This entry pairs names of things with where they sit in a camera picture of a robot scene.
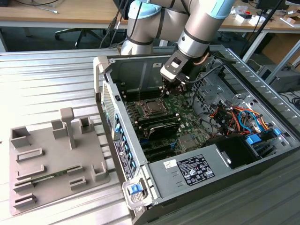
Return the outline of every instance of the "blue latch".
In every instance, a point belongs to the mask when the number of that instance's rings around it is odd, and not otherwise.
[[[135,165],[134,161],[131,162],[131,169],[132,169],[133,172],[135,172],[136,165]]]
[[[274,133],[279,136],[281,134],[281,131],[278,128],[274,129]]]
[[[129,193],[131,195],[134,195],[136,193],[143,191],[143,187],[141,184],[134,184],[134,185],[130,186],[128,189],[129,189]]]
[[[127,140],[126,140],[125,136],[123,136],[122,141],[123,141],[124,144],[126,144]]]
[[[129,146],[128,146],[128,144],[125,144],[125,153],[126,153],[126,154],[129,153]]]
[[[133,159],[131,152],[128,154],[128,161],[130,162]]]
[[[246,140],[249,144],[256,144],[262,141],[258,135],[249,135]]]
[[[121,125],[118,123],[118,124],[116,125],[116,128],[114,129],[114,131],[115,131],[116,133],[118,133],[118,132],[120,131],[120,128],[121,128]]]

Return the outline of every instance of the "blue cable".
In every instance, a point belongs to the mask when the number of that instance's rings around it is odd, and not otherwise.
[[[241,112],[239,113],[239,123],[240,123],[240,125],[241,125],[243,128],[245,128],[245,129],[247,129],[248,131],[250,131],[250,134],[252,134],[252,131],[251,131],[248,127],[244,126],[244,124],[243,124],[242,121],[241,121],[240,116],[241,116],[242,112],[247,112],[247,113],[251,114],[251,115],[253,116],[253,118],[254,118],[254,120],[255,120],[255,122],[256,122],[258,128],[259,128],[261,131],[264,131],[264,130],[265,130],[265,129],[259,124],[257,118],[255,117],[255,115],[254,115],[252,112],[250,112],[250,111],[248,111],[248,110],[244,110],[244,111],[241,111]]]

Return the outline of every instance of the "wooden desk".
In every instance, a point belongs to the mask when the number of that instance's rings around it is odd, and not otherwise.
[[[12,0],[9,7],[0,8],[0,21],[108,24],[117,13],[112,0],[63,0],[55,4],[56,8],[44,8],[54,9],[57,14]]]
[[[63,0],[55,10],[55,14],[32,6],[25,6],[11,1],[9,7],[0,7],[0,27],[55,27],[55,28],[107,28],[114,18],[117,8],[113,0]],[[257,9],[247,3],[237,0],[235,5],[246,5],[252,14]],[[274,16],[274,21],[269,22],[265,29],[258,36],[257,40],[250,47],[243,58],[247,61],[255,49],[261,43],[267,33],[300,33],[280,20],[280,16]],[[120,28],[126,28],[127,21],[122,21]],[[240,23],[235,16],[229,15],[225,19],[219,31],[252,32],[254,26],[249,23]],[[4,42],[1,42],[0,52],[5,51]]]

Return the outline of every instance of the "black plastic part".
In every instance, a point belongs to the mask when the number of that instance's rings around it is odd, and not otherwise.
[[[230,158],[231,163],[229,166],[232,169],[259,160],[259,157],[246,143],[245,137],[242,135],[225,138],[217,141],[215,144],[220,152],[225,152]]]

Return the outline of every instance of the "black box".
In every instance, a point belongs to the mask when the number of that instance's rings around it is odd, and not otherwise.
[[[9,0],[0,0],[0,7],[7,7],[9,4]]]

